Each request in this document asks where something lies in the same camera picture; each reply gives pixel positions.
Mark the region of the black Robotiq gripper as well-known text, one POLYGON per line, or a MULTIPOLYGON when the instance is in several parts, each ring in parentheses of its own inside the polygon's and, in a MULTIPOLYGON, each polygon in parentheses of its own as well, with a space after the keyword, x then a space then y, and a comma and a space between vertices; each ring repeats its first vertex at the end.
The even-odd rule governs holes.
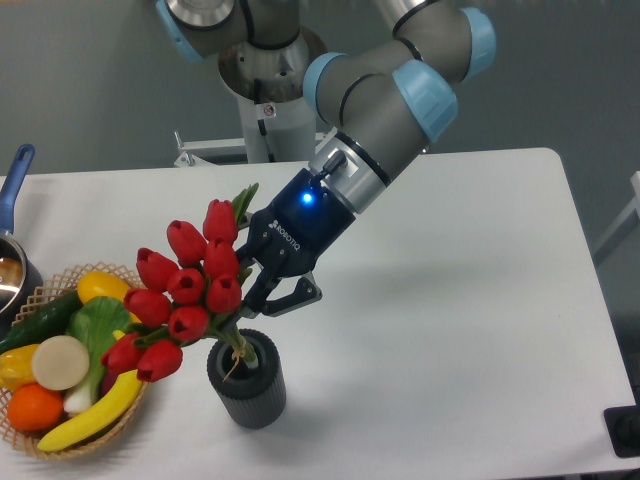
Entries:
POLYGON ((244 271, 255 261, 262 268, 243 299, 240 317, 278 317, 321 300, 322 290, 309 271, 354 220, 349 208, 307 169, 266 208, 246 212, 238 226, 246 234, 236 250, 239 268, 244 271), (292 289, 274 297, 283 281, 294 281, 292 289))

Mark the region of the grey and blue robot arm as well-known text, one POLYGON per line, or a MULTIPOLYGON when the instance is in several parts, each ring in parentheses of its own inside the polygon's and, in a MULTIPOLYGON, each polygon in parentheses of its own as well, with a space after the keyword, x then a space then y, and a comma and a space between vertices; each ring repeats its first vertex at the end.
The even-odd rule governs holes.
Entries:
POLYGON ((389 42, 327 51, 296 1, 159 1, 170 39, 192 61, 218 59, 236 97, 251 163, 303 163, 249 219, 243 266, 258 265, 240 315, 277 316, 317 301, 318 258, 455 119, 453 86, 496 52, 489 18, 451 1, 380 1, 389 42))

